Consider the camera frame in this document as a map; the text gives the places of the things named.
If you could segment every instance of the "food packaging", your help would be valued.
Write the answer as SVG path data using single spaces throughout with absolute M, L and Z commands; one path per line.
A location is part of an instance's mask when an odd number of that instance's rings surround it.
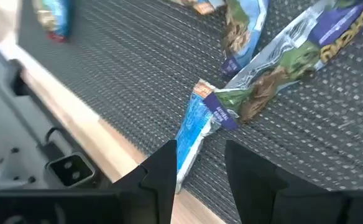
M 65 42 L 70 33 L 70 0 L 33 0 L 33 5 L 49 38 Z
M 177 140 L 177 182 L 176 193 L 182 189 L 182 182 L 190 171 L 196 156 L 198 155 L 204 137 L 210 134 L 211 118 L 210 110 L 203 103 L 213 90 L 214 86 L 204 80 L 194 86 L 188 103 L 186 116 L 176 135 Z
M 269 0 L 226 0 L 226 35 L 222 73 L 230 80 L 252 59 L 262 33 Z
M 218 7 L 225 5 L 223 0 L 171 0 L 182 6 L 192 6 L 201 15 L 211 14 Z
M 284 28 L 205 105 L 228 129 L 249 122 L 283 88 L 323 68 L 363 31 L 363 0 L 321 0 Z

